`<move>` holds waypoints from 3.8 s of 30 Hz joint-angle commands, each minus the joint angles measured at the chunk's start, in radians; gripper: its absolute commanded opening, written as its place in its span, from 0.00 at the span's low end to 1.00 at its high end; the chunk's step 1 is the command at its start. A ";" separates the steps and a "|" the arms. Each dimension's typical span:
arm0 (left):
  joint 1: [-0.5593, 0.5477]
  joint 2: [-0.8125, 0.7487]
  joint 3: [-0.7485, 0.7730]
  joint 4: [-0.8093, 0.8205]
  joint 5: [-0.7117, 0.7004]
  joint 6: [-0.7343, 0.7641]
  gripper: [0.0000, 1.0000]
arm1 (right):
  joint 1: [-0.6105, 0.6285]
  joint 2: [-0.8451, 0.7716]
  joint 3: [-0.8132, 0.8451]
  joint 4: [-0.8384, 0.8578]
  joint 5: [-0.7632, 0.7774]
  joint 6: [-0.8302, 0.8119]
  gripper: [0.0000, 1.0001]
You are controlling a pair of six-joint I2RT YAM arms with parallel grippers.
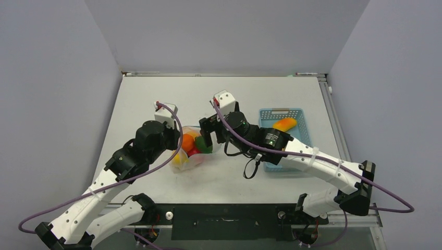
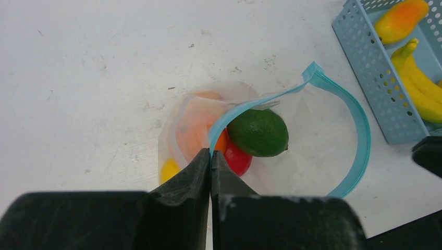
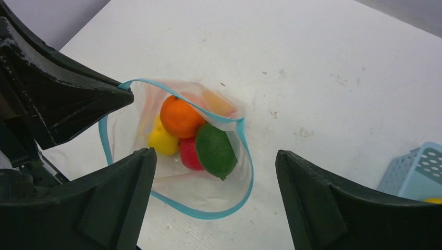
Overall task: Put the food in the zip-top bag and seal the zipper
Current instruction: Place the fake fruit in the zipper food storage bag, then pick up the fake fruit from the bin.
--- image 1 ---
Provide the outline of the green pepper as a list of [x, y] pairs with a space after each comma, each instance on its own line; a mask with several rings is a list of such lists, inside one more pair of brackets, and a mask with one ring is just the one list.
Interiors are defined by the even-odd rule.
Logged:
[[213, 152], [213, 146], [207, 146], [203, 136], [197, 136], [195, 138], [195, 147], [201, 154], [210, 154]]

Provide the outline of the orange fruit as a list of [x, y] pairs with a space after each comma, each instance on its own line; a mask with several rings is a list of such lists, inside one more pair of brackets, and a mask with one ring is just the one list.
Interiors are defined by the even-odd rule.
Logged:
[[184, 134], [182, 137], [182, 144], [181, 144], [181, 148], [185, 151], [185, 152], [189, 152], [191, 151], [193, 148], [195, 147], [195, 140], [194, 137], [190, 134]]

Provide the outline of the clear zip top bag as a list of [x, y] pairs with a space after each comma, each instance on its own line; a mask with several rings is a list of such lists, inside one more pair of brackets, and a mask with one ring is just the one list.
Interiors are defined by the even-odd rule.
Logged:
[[212, 145], [207, 146], [200, 133], [201, 129], [194, 126], [183, 127], [184, 142], [178, 154], [169, 162], [174, 173], [193, 169], [210, 161], [214, 154], [220, 150], [221, 145], [216, 141], [216, 135], [210, 134]]

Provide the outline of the yellow lemon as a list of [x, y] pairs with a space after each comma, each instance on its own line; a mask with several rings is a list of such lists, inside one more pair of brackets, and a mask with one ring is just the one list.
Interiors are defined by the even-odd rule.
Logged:
[[188, 155], [185, 151], [180, 150], [171, 160], [171, 164], [176, 167], [182, 167], [188, 162]]

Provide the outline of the red apple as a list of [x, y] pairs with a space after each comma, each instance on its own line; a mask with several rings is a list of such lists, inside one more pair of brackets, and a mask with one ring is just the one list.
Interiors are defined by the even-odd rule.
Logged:
[[187, 156], [191, 157], [193, 155], [200, 154], [200, 153], [201, 152], [196, 147], [194, 147], [194, 148], [190, 149], [189, 151], [187, 151]]

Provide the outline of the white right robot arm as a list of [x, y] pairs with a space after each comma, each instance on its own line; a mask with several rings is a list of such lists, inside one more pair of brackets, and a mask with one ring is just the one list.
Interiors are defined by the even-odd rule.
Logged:
[[230, 132], [217, 115], [199, 121], [206, 145], [212, 145], [211, 133], [218, 143], [234, 145], [243, 155], [260, 163], [291, 167], [317, 177], [332, 185], [330, 189], [314, 194], [301, 194], [294, 209], [301, 223], [335, 210], [356, 216], [366, 216], [371, 204], [375, 165], [368, 161], [342, 161], [305, 145], [288, 133], [274, 128], [260, 128], [249, 124], [244, 114], [234, 111], [225, 121]]

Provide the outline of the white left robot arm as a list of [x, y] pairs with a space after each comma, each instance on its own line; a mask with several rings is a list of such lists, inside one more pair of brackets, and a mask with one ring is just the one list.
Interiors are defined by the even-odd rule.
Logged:
[[120, 208], [100, 212], [166, 150], [176, 150], [180, 138], [176, 121], [146, 121], [133, 139], [115, 151], [82, 198], [69, 204], [51, 222], [41, 222], [35, 233], [49, 249], [93, 249], [100, 241], [132, 223], [151, 223], [156, 204], [144, 193]]

